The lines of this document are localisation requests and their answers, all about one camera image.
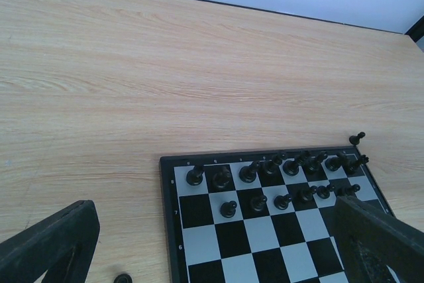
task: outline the wood grain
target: wood grain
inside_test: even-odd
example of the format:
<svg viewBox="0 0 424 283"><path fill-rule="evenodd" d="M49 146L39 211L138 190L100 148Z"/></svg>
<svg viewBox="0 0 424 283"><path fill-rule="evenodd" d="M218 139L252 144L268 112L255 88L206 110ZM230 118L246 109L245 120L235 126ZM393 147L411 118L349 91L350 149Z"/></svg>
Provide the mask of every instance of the wood grain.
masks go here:
<svg viewBox="0 0 424 283"><path fill-rule="evenodd" d="M0 241L79 199L87 278L167 282L162 155L344 145L424 230L424 55L407 36L192 0L0 0Z"/></svg>

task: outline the chessboard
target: chessboard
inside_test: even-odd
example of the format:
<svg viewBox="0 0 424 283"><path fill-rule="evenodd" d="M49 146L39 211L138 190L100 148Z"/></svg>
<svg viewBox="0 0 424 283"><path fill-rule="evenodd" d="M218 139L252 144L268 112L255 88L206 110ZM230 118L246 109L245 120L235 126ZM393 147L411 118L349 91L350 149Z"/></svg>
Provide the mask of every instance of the chessboard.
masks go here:
<svg viewBox="0 0 424 283"><path fill-rule="evenodd" d="M162 157L172 282L348 283L336 197L393 215L367 162L355 146Z"/></svg>

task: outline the table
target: table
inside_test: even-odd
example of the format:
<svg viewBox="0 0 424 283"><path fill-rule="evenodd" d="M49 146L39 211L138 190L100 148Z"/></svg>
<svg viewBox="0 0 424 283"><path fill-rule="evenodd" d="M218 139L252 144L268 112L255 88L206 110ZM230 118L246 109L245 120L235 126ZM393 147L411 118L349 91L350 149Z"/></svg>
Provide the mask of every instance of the table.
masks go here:
<svg viewBox="0 0 424 283"><path fill-rule="evenodd" d="M167 282L159 158L344 145L424 230L424 54L408 36L194 0L0 0L0 241L79 199L87 282Z"/></svg>

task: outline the checkered pattern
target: checkered pattern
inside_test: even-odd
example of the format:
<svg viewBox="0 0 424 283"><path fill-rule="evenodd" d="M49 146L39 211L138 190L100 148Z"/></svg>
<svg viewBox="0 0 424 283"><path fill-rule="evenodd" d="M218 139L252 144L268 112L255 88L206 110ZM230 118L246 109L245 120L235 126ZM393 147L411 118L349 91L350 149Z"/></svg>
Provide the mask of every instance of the checkered pattern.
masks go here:
<svg viewBox="0 0 424 283"><path fill-rule="evenodd" d="M298 175L288 176L281 165L272 177L259 173L253 183L247 184L239 178L239 172L249 164L205 166L203 182L198 186L186 182L193 166L174 168L189 281L347 283L333 237L336 195L321 199L315 194L308 203L296 195L310 186L333 184L339 189L359 184L357 198L383 209L363 170L348 177L342 168L330 172L323 164L314 175L300 169ZM225 191L217 191L211 181L222 166L231 171L232 180ZM293 196L293 202L286 210L277 209L274 198L287 193ZM250 199L262 194L268 198L266 207L260 213L253 212ZM225 218L219 208L231 200L237 202L237 212Z"/></svg>

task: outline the pawn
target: pawn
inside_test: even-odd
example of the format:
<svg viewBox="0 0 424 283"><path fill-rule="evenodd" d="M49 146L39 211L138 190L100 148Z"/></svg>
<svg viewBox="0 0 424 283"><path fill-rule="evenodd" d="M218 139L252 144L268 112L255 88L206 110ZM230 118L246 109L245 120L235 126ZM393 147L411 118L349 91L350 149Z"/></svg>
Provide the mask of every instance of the pawn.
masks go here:
<svg viewBox="0 0 424 283"><path fill-rule="evenodd" d="M268 198L264 195L253 197L250 201L250 206L254 211L261 212L264 210L267 200Z"/></svg>
<svg viewBox="0 0 424 283"><path fill-rule="evenodd" d="M308 189L301 189L299 191L299 198L303 202L309 202L313 200L313 194L317 193L317 186L311 186Z"/></svg>
<svg viewBox="0 0 424 283"><path fill-rule="evenodd" d="M337 192L338 196L353 196L356 192L360 190L358 184L352 185L351 187L340 188Z"/></svg>
<svg viewBox="0 0 424 283"><path fill-rule="evenodd" d="M299 174L299 166L304 165L307 159L311 156L309 151L300 153L294 160L288 160L283 165L283 171L289 176L296 176Z"/></svg>
<svg viewBox="0 0 424 283"><path fill-rule="evenodd" d="M216 173L214 177L212 177L212 184L217 190L222 190L227 187L228 183L231 180L231 173L227 167L223 166L223 169Z"/></svg>
<svg viewBox="0 0 424 283"><path fill-rule="evenodd" d="M345 162L345 164L343 165L343 168L346 174L351 175L358 170L360 165L366 164L369 161L370 159L367 156L362 155L357 160L348 160L347 162Z"/></svg>
<svg viewBox="0 0 424 283"><path fill-rule="evenodd" d="M328 186L319 186L317 190L317 195L321 199L328 199L330 198L330 193L335 191L334 185L328 185Z"/></svg>
<svg viewBox="0 0 424 283"><path fill-rule="evenodd" d="M230 201L222 204L220 208L221 215L226 218L232 218L236 214L237 202Z"/></svg>
<svg viewBox="0 0 424 283"><path fill-rule="evenodd" d="M243 182L251 183L256 179L256 173L260 168L260 162L256 161L240 169L238 176Z"/></svg>
<svg viewBox="0 0 424 283"><path fill-rule="evenodd" d="M364 132L360 132L356 136L355 135L352 135L351 137L349 137L349 142L352 145L356 146L356 145L359 144L360 140L363 139L364 137L365 137L365 133Z"/></svg>
<svg viewBox="0 0 424 283"><path fill-rule="evenodd" d="M287 194L285 196L277 196L274 199L274 205L280 210L285 210L288 208L289 203L292 202L292 200L293 198L290 194Z"/></svg>
<svg viewBox="0 0 424 283"><path fill-rule="evenodd" d="M268 175L272 175L278 169L278 166L283 163L284 159L286 159L286 154L278 152L273 155L271 160L262 163L263 171Z"/></svg>
<svg viewBox="0 0 424 283"><path fill-rule="evenodd" d="M319 171L321 163L327 159L327 152L320 152L315 158L311 158L303 166L307 174L314 174Z"/></svg>
<svg viewBox="0 0 424 283"><path fill-rule="evenodd" d="M194 166L192 170L187 173L185 180L191 186L200 185L203 181L203 173L205 169L203 166Z"/></svg>
<svg viewBox="0 0 424 283"><path fill-rule="evenodd" d="M337 171L345 162L347 157L342 152L337 153L337 157L329 158L325 161L325 167L331 172Z"/></svg>

